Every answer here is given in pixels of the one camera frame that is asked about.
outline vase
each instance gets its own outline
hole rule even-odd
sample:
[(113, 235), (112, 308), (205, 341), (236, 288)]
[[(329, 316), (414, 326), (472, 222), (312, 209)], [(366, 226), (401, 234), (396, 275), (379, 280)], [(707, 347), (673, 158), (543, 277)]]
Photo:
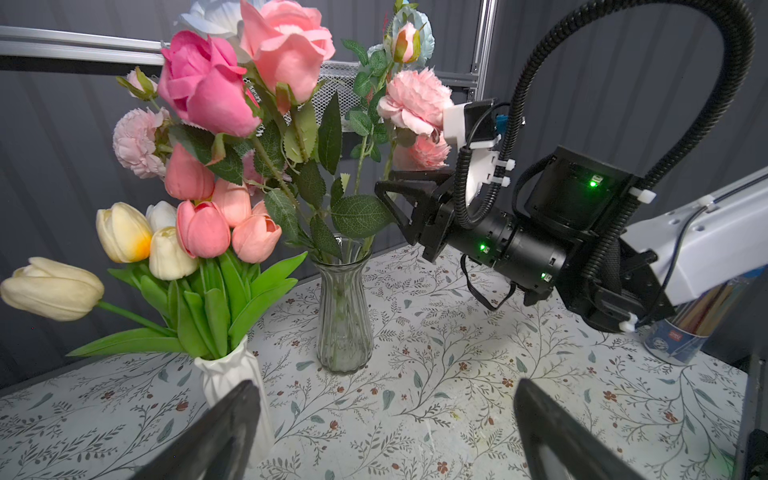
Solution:
[(194, 364), (203, 371), (203, 393), (209, 407), (216, 405), (243, 380), (250, 380), (258, 387), (261, 412), (248, 458), (248, 462), (255, 465), (269, 455), (275, 444), (275, 435), (270, 421), (270, 404), (264, 393), (259, 360), (248, 350), (247, 344), (248, 335), (243, 337), (240, 345), (229, 355), (215, 360), (203, 360), (198, 357), (194, 360)]
[(310, 257), (320, 271), (320, 308), (317, 356), (331, 372), (354, 372), (373, 353), (373, 332), (368, 317), (362, 271), (370, 252), (358, 240), (337, 237), (342, 259)]

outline clear glass vase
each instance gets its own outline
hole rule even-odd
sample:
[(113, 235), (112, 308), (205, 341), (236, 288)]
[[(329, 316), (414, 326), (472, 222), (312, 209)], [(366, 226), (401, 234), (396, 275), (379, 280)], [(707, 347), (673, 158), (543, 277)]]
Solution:
[(317, 355), (326, 369), (347, 373), (364, 366), (373, 353), (373, 331), (362, 286), (362, 271), (371, 254), (361, 254), (358, 240), (340, 237), (339, 244), (343, 260), (311, 257), (322, 279)]

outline yellow-tipped tulip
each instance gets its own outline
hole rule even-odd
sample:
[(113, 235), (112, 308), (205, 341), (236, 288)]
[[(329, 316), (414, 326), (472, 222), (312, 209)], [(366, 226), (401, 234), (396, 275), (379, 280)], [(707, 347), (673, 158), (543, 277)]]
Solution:
[(82, 318), (104, 295), (104, 285), (93, 273), (32, 257), (0, 283), (0, 297), (8, 305), (59, 322)]
[(116, 263), (133, 263), (149, 257), (152, 229), (147, 218), (131, 205), (118, 202), (96, 213), (101, 246)]
[(179, 245), (176, 227), (161, 228), (152, 236), (149, 270), (160, 280), (179, 280), (197, 270), (197, 259)]

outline patterned table surface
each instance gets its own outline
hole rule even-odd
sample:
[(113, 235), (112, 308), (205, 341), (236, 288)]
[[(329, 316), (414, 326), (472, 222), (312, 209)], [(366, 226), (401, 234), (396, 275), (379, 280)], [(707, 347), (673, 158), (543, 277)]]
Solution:
[[(257, 324), (277, 444), (247, 478), (529, 478), (512, 412), (522, 377), (647, 478), (728, 477), (746, 374), (703, 353), (659, 362), (557, 296), (489, 313), (454, 250), (437, 266), (420, 253), (370, 260), (376, 349), (353, 375), (316, 361), (318, 280)], [(472, 280), (497, 299), (508, 288), (481, 267)], [(187, 356), (113, 356), (0, 399), (0, 478), (129, 478), (205, 410)]]

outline white ceramic vase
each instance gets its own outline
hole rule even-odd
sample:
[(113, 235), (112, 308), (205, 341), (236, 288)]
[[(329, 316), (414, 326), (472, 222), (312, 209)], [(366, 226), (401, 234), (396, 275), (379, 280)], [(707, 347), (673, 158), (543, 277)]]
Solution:
[(247, 348), (248, 336), (245, 336), (229, 355), (215, 360), (194, 360), (197, 368), (203, 371), (203, 393), (209, 407), (213, 407), (227, 393), (243, 380), (251, 380), (259, 388), (261, 414), (256, 427), (256, 437), (250, 451), (249, 463), (255, 465), (264, 460), (275, 444), (274, 430), (270, 421), (270, 404), (264, 394), (264, 381), (256, 356)]

